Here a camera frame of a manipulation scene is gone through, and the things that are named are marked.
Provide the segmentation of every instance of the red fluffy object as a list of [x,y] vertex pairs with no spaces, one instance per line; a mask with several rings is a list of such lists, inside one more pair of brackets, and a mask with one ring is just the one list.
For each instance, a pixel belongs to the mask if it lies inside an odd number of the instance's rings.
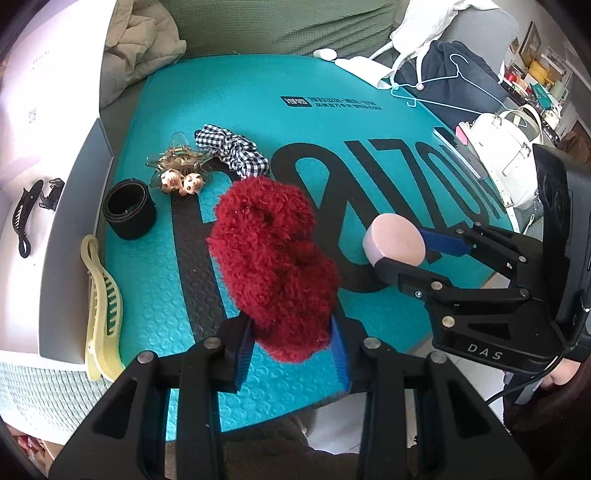
[[300,363],[327,346],[339,278],[311,241],[300,189],[249,177],[220,198],[209,249],[236,306],[275,360]]

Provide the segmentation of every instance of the black hair clip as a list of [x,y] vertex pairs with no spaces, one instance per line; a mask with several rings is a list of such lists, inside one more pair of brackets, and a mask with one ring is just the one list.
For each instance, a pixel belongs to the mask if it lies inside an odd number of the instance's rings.
[[62,179],[53,179],[49,181],[49,185],[51,187],[51,191],[49,195],[46,197],[41,192],[40,197],[41,201],[39,202],[39,207],[45,208],[47,210],[56,211],[57,202],[60,201],[61,191],[64,189],[64,181]]
[[29,215],[35,206],[35,202],[39,198],[39,194],[41,193],[42,189],[43,180],[37,180],[29,192],[26,189],[23,189],[22,197],[19,200],[17,207],[14,209],[14,213],[12,214],[12,228],[14,228],[14,231],[18,235],[18,252],[23,258],[31,255],[31,244],[27,239],[25,227],[27,225],[27,220],[29,220]]

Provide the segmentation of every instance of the pink round object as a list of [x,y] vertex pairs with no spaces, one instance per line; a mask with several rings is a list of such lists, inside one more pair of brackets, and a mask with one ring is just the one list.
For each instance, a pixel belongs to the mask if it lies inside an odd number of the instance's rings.
[[374,219],[363,237],[363,250],[372,265],[387,257],[416,267],[425,259],[421,233],[395,213],[383,213]]

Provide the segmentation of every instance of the clothes hanger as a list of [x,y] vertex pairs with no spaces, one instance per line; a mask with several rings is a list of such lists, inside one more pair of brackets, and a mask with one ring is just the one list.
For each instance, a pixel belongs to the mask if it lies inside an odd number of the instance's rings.
[[464,81],[468,82],[470,85],[473,85],[474,87],[476,87],[477,89],[479,89],[481,92],[484,92],[489,97],[491,97],[492,99],[494,99],[495,102],[497,102],[499,105],[501,105],[505,111],[508,111],[509,110],[503,104],[503,102],[501,102],[494,95],[491,95],[484,88],[480,87],[476,83],[474,83],[474,82],[468,80],[466,77],[464,77],[462,71],[460,70],[460,66],[457,64],[457,62],[454,60],[453,57],[460,57],[466,64],[468,64],[468,61],[462,55],[460,55],[459,53],[452,53],[451,55],[449,55],[450,61],[456,66],[456,74],[455,75],[451,75],[451,76],[447,76],[447,77],[438,77],[438,78],[434,78],[434,79],[430,79],[430,80],[423,80],[422,82],[417,83],[416,85],[412,85],[410,83],[403,83],[403,84],[396,83],[396,81],[394,80],[394,74],[391,74],[390,75],[390,84],[392,85],[392,89],[390,90],[390,95],[392,95],[395,98],[401,98],[403,100],[408,100],[407,105],[409,107],[412,107],[412,108],[415,108],[417,106],[417,102],[421,102],[421,103],[430,103],[432,105],[445,106],[445,107],[448,107],[448,108],[453,108],[455,110],[462,110],[464,112],[475,113],[477,115],[483,114],[484,112],[477,112],[475,110],[470,110],[469,108],[463,108],[463,107],[459,107],[459,106],[456,106],[456,105],[448,105],[446,103],[433,102],[432,100],[424,100],[424,99],[416,98],[414,96],[408,97],[408,96],[404,96],[404,95],[396,95],[394,93],[394,91],[395,90],[398,90],[400,87],[410,87],[410,88],[419,89],[419,87],[422,86],[422,85],[424,85],[425,83],[436,82],[438,80],[450,80],[450,79],[461,78]]

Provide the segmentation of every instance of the white floor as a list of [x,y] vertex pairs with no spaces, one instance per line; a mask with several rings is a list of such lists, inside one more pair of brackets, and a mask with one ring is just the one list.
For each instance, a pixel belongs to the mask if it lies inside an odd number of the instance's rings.
[[[487,282],[484,288],[506,288],[507,284],[507,279],[499,275]],[[431,340],[426,339],[411,353],[424,358],[434,350]],[[448,355],[448,357],[484,399],[503,389],[504,373],[501,370],[453,355]],[[411,445],[414,443],[414,437],[417,434],[417,423],[412,391],[407,390],[405,393],[407,440],[408,444]],[[502,399],[494,402],[491,409],[502,420]],[[365,394],[349,395],[318,409],[316,419],[307,433],[310,446],[316,450],[324,450],[335,454],[359,452],[364,411]]]

